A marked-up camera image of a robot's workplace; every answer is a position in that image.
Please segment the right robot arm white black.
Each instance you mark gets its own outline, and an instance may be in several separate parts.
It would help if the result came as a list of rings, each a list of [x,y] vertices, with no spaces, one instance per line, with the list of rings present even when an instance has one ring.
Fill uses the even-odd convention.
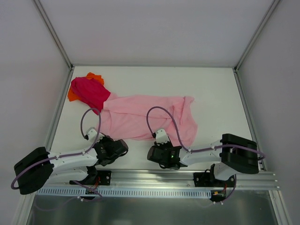
[[[232,134],[223,134],[221,140],[190,150],[173,146],[164,135],[151,146],[147,155],[149,161],[159,164],[162,169],[178,170],[211,162],[208,182],[213,186],[219,186],[236,174],[258,174],[258,161],[263,158],[257,151],[256,142]]]

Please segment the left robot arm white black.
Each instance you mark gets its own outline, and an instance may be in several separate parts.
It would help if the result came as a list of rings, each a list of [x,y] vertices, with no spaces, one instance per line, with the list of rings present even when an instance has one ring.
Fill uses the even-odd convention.
[[[16,187],[20,194],[27,195],[38,191],[46,184],[79,182],[83,185],[95,185],[101,181],[96,166],[106,166],[128,153],[124,140],[113,140],[103,136],[89,151],[79,150],[73,153],[48,152],[38,147],[15,164]]]

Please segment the light pink t shirt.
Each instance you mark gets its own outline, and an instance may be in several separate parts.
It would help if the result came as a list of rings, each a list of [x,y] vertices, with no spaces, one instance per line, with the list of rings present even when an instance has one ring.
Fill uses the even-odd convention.
[[[193,101],[190,96],[112,96],[104,102],[100,131],[112,139],[150,141],[152,133],[163,128],[173,145],[190,146],[198,130]]]

